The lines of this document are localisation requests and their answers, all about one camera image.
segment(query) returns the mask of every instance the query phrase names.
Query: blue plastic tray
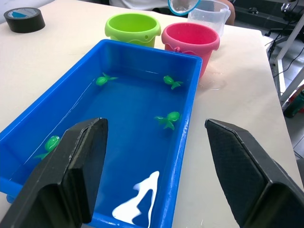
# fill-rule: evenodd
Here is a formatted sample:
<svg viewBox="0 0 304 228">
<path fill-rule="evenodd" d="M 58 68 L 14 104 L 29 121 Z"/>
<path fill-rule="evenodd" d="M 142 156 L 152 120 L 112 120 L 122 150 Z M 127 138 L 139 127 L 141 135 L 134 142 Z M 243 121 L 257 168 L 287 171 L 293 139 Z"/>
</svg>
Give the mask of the blue plastic tray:
<svg viewBox="0 0 304 228">
<path fill-rule="evenodd" d="M 52 135 L 62 136 L 77 122 L 109 121 L 105 163 L 91 226 L 148 227 L 152 190 L 138 204 L 142 214 L 131 225 L 112 216 L 138 194 L 133 187 L 159 171 L 151 228 L 172 225 L 190 114 L 200 75 L 199 57 L 100 41 L 37 101 L 0 133 L 0 191 L 13 200 L 45 153 Z M 97 86 L 102 73 L 118 79 Z M 169 75 L 184 82 L 171 90 Z M 180 112 L 175 130 L 156 116 Z"/>
</svg>

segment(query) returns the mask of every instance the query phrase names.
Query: measuring cup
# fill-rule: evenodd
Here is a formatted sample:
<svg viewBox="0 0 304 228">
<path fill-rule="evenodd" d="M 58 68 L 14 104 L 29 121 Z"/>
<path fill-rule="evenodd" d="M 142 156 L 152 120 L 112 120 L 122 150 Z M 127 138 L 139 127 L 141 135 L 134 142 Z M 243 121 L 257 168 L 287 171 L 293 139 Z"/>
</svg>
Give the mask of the measuring cup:
<svg viewBox="0 0 304 228">
<path fill-rule="evenodd" d="M 165 50 L 201 57 L 203 63 L 199 77 L 203 76 L 212 51 L 219 48 L 219 35 L 216 31 L 204 25 L 188 22 L 167 26 L 162 32 L 161 40 Z"/>
<path fill-rule="evenodd" d="M 155 37 L 161 35 L 159 22 L 140 13 L 118 14 L 108 19 L 105 35 L 112 40 L 154 47 Z"/>
<path fill-rule="evenodd" d="M 202 0 L 188 15 L 188 22 L 199 23 L 214 29 L 219 36 L 223 35 L 224 24 L 231 11 L 228 5 L 216 0 Z"/>
</svg>

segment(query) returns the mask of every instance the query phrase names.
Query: plastic toy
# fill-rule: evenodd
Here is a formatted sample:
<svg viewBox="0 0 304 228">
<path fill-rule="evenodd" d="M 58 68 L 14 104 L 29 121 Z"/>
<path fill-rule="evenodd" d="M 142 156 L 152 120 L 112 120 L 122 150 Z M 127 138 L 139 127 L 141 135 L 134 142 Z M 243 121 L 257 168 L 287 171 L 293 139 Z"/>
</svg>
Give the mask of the plastic toy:
<svg viewBox="0 0 304 228">
<path fill-rule="evenodd" d="M 176 87 L 179 87 L 181 84 L 183 84 L 183 82 L 175 82 L 175 81 L 173 80 L 173 78 L 171 78 L 170 76 L 165 76 L 165 77 L 163 77 L 163 80 L 164 80 L 164 82 L 165 82 L 166 84 L 172 85 L 172 86 L 171 86 L 171 89 L 174 89 L 174 88 L 176 88 Z"/>
<path fill-rule="evenodd" d="M 47 153 L 43 153 L 40 155 L 35 156 L 35 158 L 44 159 L 53 149 L 55 149 L 60 142 L 60 137 L 57 135 L 52 136 L 47 143 L 45 144 L 44 148 L 47 150 Z"/>
<path fill-rule="evenodd" d="M 109 75 L 106 75 L 105 73 L 103 73 L 103 75 L 104 75 L 104 77 L 97 78 L 96 85 L 102 86 L 105 83 L 107 83 L 108 81 L 118 79 L 117 77 L 110 77 Z"/>
<path fill-rule="evenodd" d="M 157 117 L 155 117 L 155 119 L 157 119 L 160 122 L 160 124 L 166 124 L 164 129 L 169 127 L 172 130 L 174 130 L 174 125 L 172 122 L 176 122 L 179 119 L 179 117 L 180 117 L 179 112 L 172 112 L 172 113 L 169 113 L 166 118 L 157 116 Z"/>
</svg>

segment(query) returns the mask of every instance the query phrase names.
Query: green bucket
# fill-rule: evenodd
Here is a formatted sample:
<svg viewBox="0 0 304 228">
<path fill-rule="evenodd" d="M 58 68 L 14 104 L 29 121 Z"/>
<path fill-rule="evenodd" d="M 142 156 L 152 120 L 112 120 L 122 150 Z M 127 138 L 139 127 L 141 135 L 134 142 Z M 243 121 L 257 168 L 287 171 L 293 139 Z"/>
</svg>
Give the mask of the green bucket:
<svg viewBox="0 0 304 228">
<path fill-rule="evenodd" d="M 159 22 L 140 13 L 118 14 L 105 24 L 105 35 L 112 40 L 154 47 L 155 37 L 161 35 Z"/>
</svg>

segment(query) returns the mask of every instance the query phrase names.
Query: water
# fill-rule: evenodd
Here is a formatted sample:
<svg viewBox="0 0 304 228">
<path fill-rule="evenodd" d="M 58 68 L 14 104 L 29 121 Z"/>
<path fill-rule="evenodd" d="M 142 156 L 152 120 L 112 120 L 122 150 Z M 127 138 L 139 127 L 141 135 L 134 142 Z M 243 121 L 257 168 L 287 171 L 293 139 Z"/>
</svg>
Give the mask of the water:
<svg viewBox="0 0 304 228">
<path fill-rule="evenodd" d="M 188 222 L 185 228 L 205 228 L 204 220 L 202 219 L 201 222 L 194 221 L 194 219 L 190 218 L 191 222 Z"/>
<path fill-rule="evenodd" d="M 147 192 L 149 190 L 152 190 L 151 206 L 148 211 L 149 228 L 151 224 L 152 208 L 157 192 L 157 180 L 159 174 L 160 172 L 155 171 L 147 179 L 144 179 L 142 182 L 135 184 L 133 189 L 138 191 L 138 195 L 115 208 L 112 212 L 113 217 L 134 225 L 133 219 L 141 215 L 141 211 L 137 208 L 139 203 L 142 201 Z"/>
<path fill-rule="evenodd" d="M 216 22 L 210 22 L 207 21 L 207 19 L 204 19 L 204 17 L 202 17 L 201 19 L 197 20 L 197 19 L 193 19 L 193 18 L 188 18 L 188 22 L 191 23 L 197 23 L 197 24 L 201 24 L 201 25 L 205 25 L 209 28 L 212 28 L 213 30 L 215 30 L 217 33 L 220 31 L 220 29 L 222 28 L 223 24 Z"/>
<path fill-rule="evenodd" d="M 202 78 L 199 80 L 199 87 L 202 90 L 220 90 L 224 88 L 227 83 L 222 79 L 223 73 L 210 72 L 206 70 Z"/>
<path fill-rule="evenodd" d="M 109 121 L 108 142 L 95 212 L 112 217 L 115 208 L 138 197 L 141 190 L 133 186 L 157 171 L 158 189 L 151 187 L 152 191 L 143 191 L 146 194 L 138 205 L 141 214 L 133 219 L 134 224 L 149 227 L 153 223 L 154 201 L 155 211 L 161 207 L 157 198 L 162 192 L 162 186 L 167 184 L 168 177 L 164 171 L 171 164 L 176 132 L 180 126 L 176 122 L 175 131 L 169 128 L 164 130 L 154 117 L 166 117 L 173 111 L 182 114 L 187 88 L 181 86 L 171 90 L 162 80 L 146 80 L 140 72 L 132 75 L 115 72 L 107 74 L 118 79 L 101 87 L 96 86 L 95 80 L 92 81 L 83 94 L 76 98 L 58 125 L 37 145 L 27 162 L 13 174 L 11 180 L 25 183 L 40 161 L 34 156 L 46 152 L 44 144 L 52 135 L 62 137 L 66 129 L 80 121 L 106 118 Z"/>
</svg>

